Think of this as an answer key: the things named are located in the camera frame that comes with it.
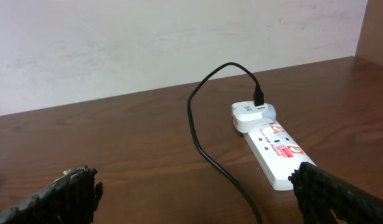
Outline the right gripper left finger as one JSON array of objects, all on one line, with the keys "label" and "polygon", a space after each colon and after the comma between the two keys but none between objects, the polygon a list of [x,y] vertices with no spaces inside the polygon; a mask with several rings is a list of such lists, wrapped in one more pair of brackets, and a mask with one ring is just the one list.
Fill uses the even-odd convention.
[{"label": "right gripper left finger", "polygon": [[78,167],[13,206],[0,211],[0,224],[91,224],[103,195],[96,168]]}]

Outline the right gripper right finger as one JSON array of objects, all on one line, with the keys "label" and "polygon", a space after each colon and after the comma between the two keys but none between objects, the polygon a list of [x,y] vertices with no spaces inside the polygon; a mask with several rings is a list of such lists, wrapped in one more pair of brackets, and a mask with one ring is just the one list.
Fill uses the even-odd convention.
[{"label": "right gripper right finger", "polygon": [[383,200],[309,163],[288,180],[304,223],[383,223]]}]

